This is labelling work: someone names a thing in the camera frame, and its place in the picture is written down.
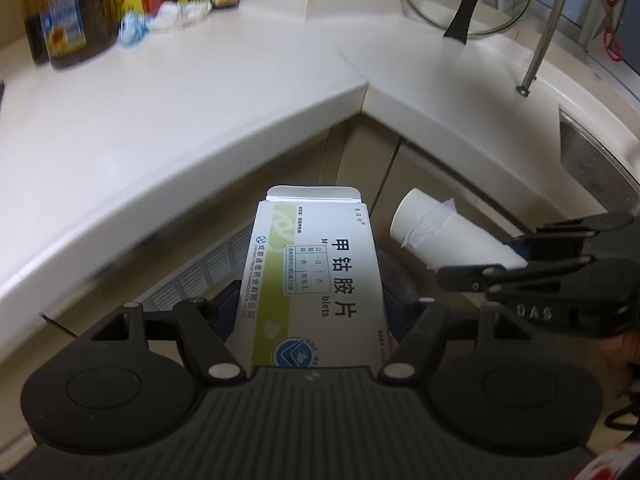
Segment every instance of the vent grille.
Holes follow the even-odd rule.
[[[231,239],[231,248],[234,252],[234,261],[246,261],[246,252],[249,250],[249,241],[251,240],[251,230],[244,230]]]
[[[167,283],[151,296],[151,301],[154,302],[158,310],[171,310],[174,304],[180,301],[180,294],[172,283]]]
[[[204,296],[231,273],[244,268],[253,225],[245,222],[156,283],[137,301],[145,310],[171,310],[180,300]]]
[[[205,265],[213,284],[224,280],[231,273],[231,264],[226,254],[226,246],[219,247],[209,254],[205,259]]]
[[[180,283],[182,290],[189,298],[203,295],[209,290],[207,280],[204,278],[204,272],[202,272],[198,264],[191,266],[178,276],[178,283]]]

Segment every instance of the white countertop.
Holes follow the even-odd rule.
[[[502,36],[462,48],[397,0],[244,0],[62,72],[14,44],[0,53],[0,356],[142,238],[361,110],[516,216],[600,211],[561,169],[558,105],[638,175],[640,143],[546,63],[517,95],[530,55]]]

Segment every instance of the bolt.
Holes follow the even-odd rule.
[[[522,97],[528,97],[529,96],[529,90],[527,90],[526,88],[524,88],[524,86],[518,86],[516,87],[516,92],[518,94],[520,94]]]
[[[238,377],[242,370],[233,363],[218,363],[209,368],[209,375],[216,379],[229,380]]]
[[[409,363],[389,363],[383,368],[387,377],[392,379],[408,379],[415,374],[415,368]]]

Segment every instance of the metal rod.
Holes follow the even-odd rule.
[[[523,97],[527,97],[529,95],[529,87],[531,86],[533,80],[536,78],[536,73],[538,72],[538,69],[542,64],[542,60],[545,57],[546,50],[549,48],[549,44],[551,43],[551,38],[556,31],[556,26],[558,25],[558,20],[560,19],[560,14],[562,13],[564,1],[565,0],[554,0],[554,6],[551,8],[551,13],[546,19],[545,28],[542,31],[542,36],[540,36],[540,41],[538,42],[536,51],[533,53],[531,64],[529,65],[527,73],[522,80],[522,84],[516,88],[518,94]]]
[[[70,335],[71,337],[75,337],[75,338],[78,337],[78,334],[76,334],[75,332],[71,332],[71,330],[69,330],[66,326],[61,325],[55,319],[51,319],[46,314],[40,313],[40,317],[42,319],[44,319],[44,321],[46,321],[47,323],[52,324],[57,329],[62,330],[62,332],[64,332],[65,334]]]

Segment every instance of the soy sauce bottle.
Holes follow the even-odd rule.
[[[27,32],[31,57],[36,65],[49,62],[47,45],[42,35],[40,14],[38,13],[38,0],[22,0],[22,15],[24,17],[24,29]]]
[[[38,10],[54,68],[87,60],[116,40],[106,0],[38,0]]]

